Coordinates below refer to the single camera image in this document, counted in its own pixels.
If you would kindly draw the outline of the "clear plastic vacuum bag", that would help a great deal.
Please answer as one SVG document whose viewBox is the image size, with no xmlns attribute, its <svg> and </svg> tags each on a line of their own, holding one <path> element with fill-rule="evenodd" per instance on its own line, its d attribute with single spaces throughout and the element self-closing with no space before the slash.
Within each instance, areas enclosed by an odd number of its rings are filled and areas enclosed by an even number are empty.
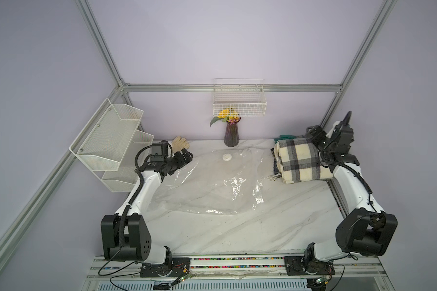
<svg viewBox="0 0 437 291">
<path fill-rule="evenodd" d="M 224 161 L 224 154 L 232 154 Z M 265 179 L 273 173 L 269 149 L 214 150 L 164 179 L 150 209 L 201 215 L 236 215 L 265 202 Z"/>
</svg>

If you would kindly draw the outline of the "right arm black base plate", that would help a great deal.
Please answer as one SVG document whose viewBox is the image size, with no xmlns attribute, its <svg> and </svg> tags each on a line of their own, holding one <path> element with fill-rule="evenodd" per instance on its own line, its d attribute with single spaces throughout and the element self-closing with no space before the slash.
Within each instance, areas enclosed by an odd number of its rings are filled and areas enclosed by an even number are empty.
<svg viewBox="0 0 437 291">
<path fill-rule="evenodd" d="M 331 264 L 304 256 L 285 256 L 284 265 L 288 276 L 335 274 Z"/>
</svg>

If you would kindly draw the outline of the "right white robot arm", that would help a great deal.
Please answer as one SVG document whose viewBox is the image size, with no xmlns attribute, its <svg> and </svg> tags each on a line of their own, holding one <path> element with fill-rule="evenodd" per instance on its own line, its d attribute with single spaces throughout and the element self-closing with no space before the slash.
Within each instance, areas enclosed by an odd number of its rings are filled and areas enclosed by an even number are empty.
<svg viewBox="0 0 437 291">
<path fill-rule="evenodd" d="M 361 175 L 357 157 L 349 153 L 354 141 L 351 116 L 348 112 L 329 133 L 320 126 L 307 129 L 306 137 L 316 146 L 322 165 L 333 174 L 347 210 L 332 239 L 311 243 L 306 248 L 301 263 L 311 275 L 327 271 L 331 262 L 351 253 L 383 256 L 398 226 L 397 218 L 375 201 Z"/>
</svg>

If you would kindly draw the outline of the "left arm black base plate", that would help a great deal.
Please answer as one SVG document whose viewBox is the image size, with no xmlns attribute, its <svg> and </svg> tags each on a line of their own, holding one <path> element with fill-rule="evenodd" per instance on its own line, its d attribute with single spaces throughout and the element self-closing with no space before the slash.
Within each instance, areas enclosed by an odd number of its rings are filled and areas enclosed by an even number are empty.
<svg viewBox="0 0 437 291">
<path fill-rule="evenodd" d="M 173 257 L 164 264 L 142 264 L 140 268 L 141 278 L 177 278 L 186 274 L 191 265 L 190 258 Z"/>
</svg>

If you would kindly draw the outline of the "cream navy striped scarf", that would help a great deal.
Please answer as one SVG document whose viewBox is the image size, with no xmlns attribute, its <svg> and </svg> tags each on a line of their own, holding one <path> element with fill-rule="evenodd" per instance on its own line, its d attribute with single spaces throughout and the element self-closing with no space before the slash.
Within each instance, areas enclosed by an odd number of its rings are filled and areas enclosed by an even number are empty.
<svg viewBox="0 0 437 291">
<path fill-rule="evenodd" d="M 305 138 L 282 139 L 275 143 L 276 166 L 285 184 L 334 178 L 324 167 L 317 147 Z"/>
</svg>

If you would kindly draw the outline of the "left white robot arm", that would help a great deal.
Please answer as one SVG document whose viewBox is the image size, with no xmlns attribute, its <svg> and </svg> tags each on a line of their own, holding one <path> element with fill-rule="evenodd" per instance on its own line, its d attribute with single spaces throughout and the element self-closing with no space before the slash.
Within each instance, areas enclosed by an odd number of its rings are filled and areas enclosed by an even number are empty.
<svg viewBox="0 0 437 291">
<path fill-rule="evenodd" d="M 172 269 L 170 248 L 159 246 L 144 219 L 151 200 L 168 175 L 193 161 L 186 138 L 162 140 L 140 149 L 134 156 L 137 182 L 122 206 L 101 221 L 103 254 L 107 262 L 134 261 L 156 269 Z"/>
</svg>

